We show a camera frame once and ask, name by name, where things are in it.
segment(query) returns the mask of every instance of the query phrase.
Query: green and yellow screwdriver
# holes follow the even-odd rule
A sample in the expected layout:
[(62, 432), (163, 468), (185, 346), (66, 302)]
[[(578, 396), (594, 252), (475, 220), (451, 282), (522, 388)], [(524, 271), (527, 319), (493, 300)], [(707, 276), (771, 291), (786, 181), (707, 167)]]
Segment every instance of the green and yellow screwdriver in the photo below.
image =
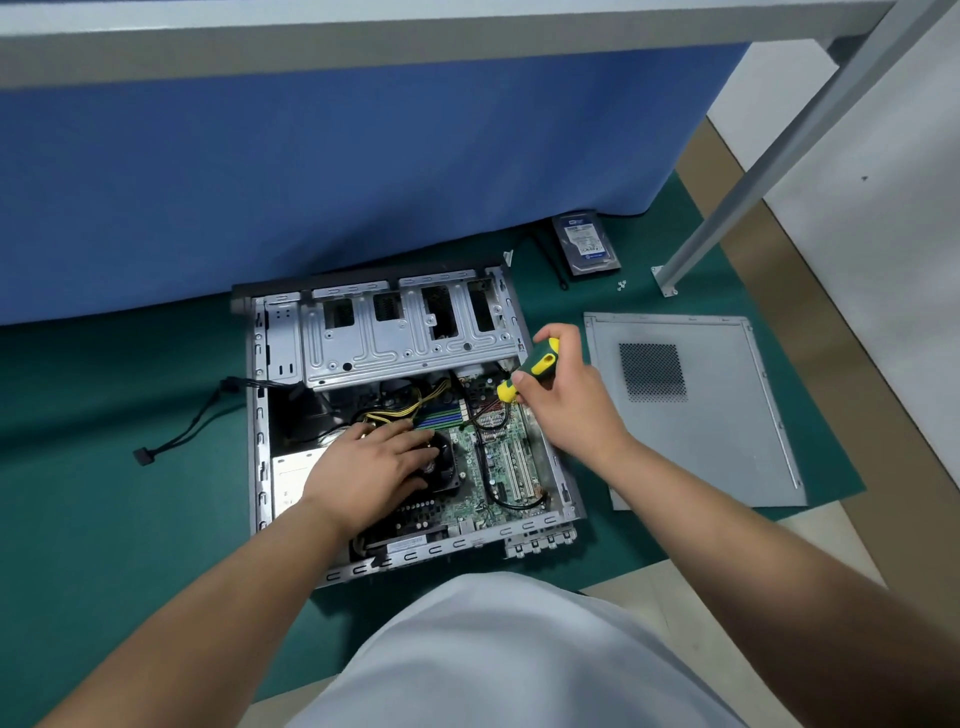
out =
[[(524, 359), (518, 371), (534, 376), (537, 381), (544, 381), (553, 376), (557, 368), (558, 356), (560, 356), (560, 339), (551, 336), (549, 339), (544, 339), (539, 344), (534, 345), (530, 355)], [(516, 387), (513, 378), (500, 382), (496, 388), (496, 394), (500, 397), (500, 401), (508, 404), (514, 401), (516, 399)]]

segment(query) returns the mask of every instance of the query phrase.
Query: perforated metal mesh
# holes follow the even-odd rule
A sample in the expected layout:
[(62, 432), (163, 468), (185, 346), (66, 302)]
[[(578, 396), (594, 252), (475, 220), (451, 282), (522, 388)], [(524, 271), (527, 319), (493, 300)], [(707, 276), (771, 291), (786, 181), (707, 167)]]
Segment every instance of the perforated metal mesh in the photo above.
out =
[(630, 401), (686, 401), (684, 370), (673, 344), (620, 344)]

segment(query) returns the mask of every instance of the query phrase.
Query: metal table leg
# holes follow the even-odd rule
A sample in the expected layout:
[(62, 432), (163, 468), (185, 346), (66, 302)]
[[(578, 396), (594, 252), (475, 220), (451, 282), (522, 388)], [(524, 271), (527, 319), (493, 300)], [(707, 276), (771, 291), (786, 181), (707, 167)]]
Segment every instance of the metal table leg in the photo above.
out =
[(850, 59), (824, 84), (717, 209), (662, 266), (654, 278), (664, 296), (759, 202), (780, 178), (869, 91), (955, 0), (899, 0)]

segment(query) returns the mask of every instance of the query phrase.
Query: hand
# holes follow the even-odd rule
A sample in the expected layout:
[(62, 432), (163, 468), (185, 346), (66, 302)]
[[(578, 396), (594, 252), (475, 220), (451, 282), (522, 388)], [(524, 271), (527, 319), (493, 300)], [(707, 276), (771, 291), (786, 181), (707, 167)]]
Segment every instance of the hand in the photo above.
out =
[(421, 447), (433, 430), (412, 427), (410, 420), (376, 429), (352, 425), (313, 466), (300, 503), (316, 506), (344, 542), (382, 519), (426, 487), (423, 478), (411, 473), (440, 454), (436, 448)]
[(549, 336), (560, 339), (552, 387), (544, 389), (523, 372), (512, 374), (514, 386), (547, 439), (597, 471), (635, 440), (613, 407), (600, 373), (584, 364), (580, 330), (570, 324), (548, 324), (534, 341)]

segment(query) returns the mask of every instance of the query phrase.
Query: expansion slot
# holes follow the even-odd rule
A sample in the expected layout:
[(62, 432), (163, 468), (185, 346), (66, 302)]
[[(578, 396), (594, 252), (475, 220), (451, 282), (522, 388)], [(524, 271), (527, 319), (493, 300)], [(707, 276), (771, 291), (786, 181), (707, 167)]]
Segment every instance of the expansion slot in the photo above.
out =
[(509, 443), (500, 443), (500, 457), (503, 459), (503, 470), (507, 474), (507, 482), (510, 485), (510, 493), (514, 497), (514, 503), (519, 503), (523, 500), (523, 494), (520, 492), (520, 486), (516, 482), (514, 458), (510, 452)]
[(534, 482), (530, 477), (530, 466), (523, 452), (523, 443), (520, 440), (514, 440), (511, 446), (514, 450), (516, 469), (520, 475), (520, 489), (526, 497), (531, 498), (534, 496)]

